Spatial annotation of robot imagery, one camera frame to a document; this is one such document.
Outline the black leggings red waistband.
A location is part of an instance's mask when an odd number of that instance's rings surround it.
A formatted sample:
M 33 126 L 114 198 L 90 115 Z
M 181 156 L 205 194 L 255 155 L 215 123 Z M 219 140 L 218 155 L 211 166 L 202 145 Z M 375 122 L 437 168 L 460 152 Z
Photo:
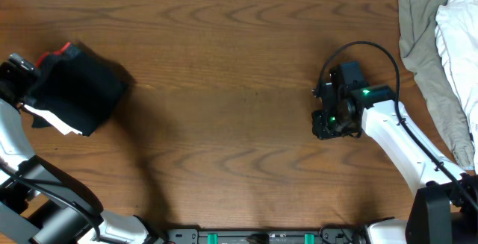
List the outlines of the black leggings red waistband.
M 26 92 L 24 104 L 51 111 L 86 137 L 111 117 L 128 89 L 120 65 L 72 43 L 44 53 L 36 68 L 41 75 Z

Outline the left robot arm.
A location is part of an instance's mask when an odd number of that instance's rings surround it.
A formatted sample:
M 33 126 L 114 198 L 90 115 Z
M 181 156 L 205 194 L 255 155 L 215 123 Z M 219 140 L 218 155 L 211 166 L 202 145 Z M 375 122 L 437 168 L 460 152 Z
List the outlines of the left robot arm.
M 12 54 L 1 65 L 1 232 L 17 243 L 165 243 L 137 216 L 103 208 L 77 179 L 35 154 L 26 111 L 63 134 L 88 136 L 111 114 L 125 85 L 75 48 L 34 65 Z

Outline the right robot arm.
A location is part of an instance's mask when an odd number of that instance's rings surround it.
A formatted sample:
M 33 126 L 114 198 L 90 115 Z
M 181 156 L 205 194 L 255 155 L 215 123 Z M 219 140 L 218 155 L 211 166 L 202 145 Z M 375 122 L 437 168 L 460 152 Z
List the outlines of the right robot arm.
M 444 156 L 409 119 L 386 85 L 338 87 L 328 83 L 315 95 L 312 114 L 320 140 L 371 137 L 405 179 L 414 197 L 408 219 L 366 225 L 355 243 L 476 243 L 477 177 Z

